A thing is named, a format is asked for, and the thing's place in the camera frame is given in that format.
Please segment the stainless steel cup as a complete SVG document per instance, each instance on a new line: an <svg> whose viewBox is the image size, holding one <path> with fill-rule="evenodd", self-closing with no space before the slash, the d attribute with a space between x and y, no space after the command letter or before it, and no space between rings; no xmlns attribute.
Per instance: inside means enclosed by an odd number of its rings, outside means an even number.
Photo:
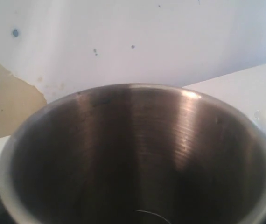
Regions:
<svg viewBox="0 0 266 224"><path fill-rule="evenodd" d="M10 136L0 198L19 224L264 224L266 135L195 91L87 89Z"/></svg>

